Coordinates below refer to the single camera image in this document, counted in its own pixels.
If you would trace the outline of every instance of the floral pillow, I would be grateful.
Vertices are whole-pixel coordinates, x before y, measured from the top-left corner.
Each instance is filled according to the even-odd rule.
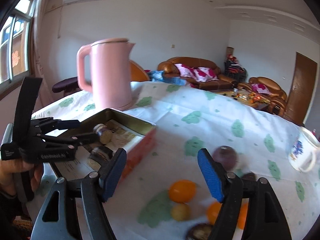
[[[215,72],[206,67],[191,68],[184,64],[175,64],[180,72],[181,77],[193,78],[198,82],[207,82],[211,80],[219,80]]]
[[[198,82],[207,82],[212,80],[212,77],[207,75],[205,72],[201,71],[200,69],[196,68],[193,70],[196,76],[195,80]]]
[[[198,69],[200,69],[201,71],[203,71],[204,73],[206,73],[209,77],[211,77],[210,80],[219,80],[217,78],[216,73],[213,71],[213,69],[208,68],[208,67],[199,67]]]
[[[179,70],[181,77],[189,77],[189,78],[196,79],[193,69],[191,67],[188,67],[183,64],[175,64],[175,66]]]
[[[260,94],[271,95],[270,91],[264,84],[251,84],[252,91],[256,91]]]

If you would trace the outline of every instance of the pink electric kettle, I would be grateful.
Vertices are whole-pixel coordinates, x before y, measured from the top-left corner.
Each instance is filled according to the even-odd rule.
[[[96,109],[126,110],[132,105],[129,54],[134,43],[113,38],[82,46],[77,54],[78,84],[93,94]],[[90,55],[91,85],[84,78],[84,57]]]

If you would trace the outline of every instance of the window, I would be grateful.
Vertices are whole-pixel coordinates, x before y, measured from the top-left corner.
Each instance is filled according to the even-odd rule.
[[[28,41],[36,0],[20,0],[0,30],[0,94],[30,75]]]

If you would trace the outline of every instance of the table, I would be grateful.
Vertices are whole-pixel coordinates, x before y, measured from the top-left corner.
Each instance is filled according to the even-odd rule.
[[[232,98],[234,100],[238,100],[242,104],[247,105],[247,106],[251,106],[254,109],[259,110],[259,111],[267,111],[268,106],[269,106],[269,104],[265,103],[265,102],[254,102],[254,103],[251,103],[250,100],[244,100],[242,98],[233,97],[232,95],[234,94],[234,92],[233,92],[233,90],[230,90],[230,89],[218,90],[218,91],[213,91],[213,92],[216,93],[216,94],[219,94],[219,95],[223,95],[223,96]],[[239,92],[241,94],[244,94],[244,95],[249,95],[250,93],[252,93],[251,91],[246,91],[246,90],[240,90]]]
[[[156,123],[157,146],[104,204],[117,239],[158,240],[161,235],[161,239],[181,240],[189,228],[207,222],[206,208],[215,199],[199,170],[196,154],[202,147],[212,153],[222,145],[238,152],[239,165],[234,170],[238,176],[252,171],[258,178],[268,179],[283,208],[292,239],[304,238],[320,214],[320,166],[316,164],[304,174],[289,164],[287,155],[299,133],[298,126],[216,93],[161,82],[132,82],[132,95],[134,106],[126,112]],[[98,111],[92,95],[81,91],[41,109],[33,118],[54,116],[83,121]],[[28,203],[33,220],[55,179],[46,164],[36,197]],[[150,200],[161,199],[179,179],[189,179],[198,185],[196,196],[189,203],[192,219],[164,220],[158,216],[157,208],[142,219],[141,211]],[[89,239],[83,227],[83,214],[81,211],[78,214],[83,239]],[[234,240],[240,240],[241,236],[242,230],[237,228]]]

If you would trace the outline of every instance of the maroon chair cushion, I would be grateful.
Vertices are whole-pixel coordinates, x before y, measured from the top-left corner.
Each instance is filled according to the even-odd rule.
[[[68,78],[65,80],[62,80],[52,86],[52,92],[53,93],[59,93],[62,91],[71,92],[72,90],[75,90],[79,88],[78,85],[78,78]]]

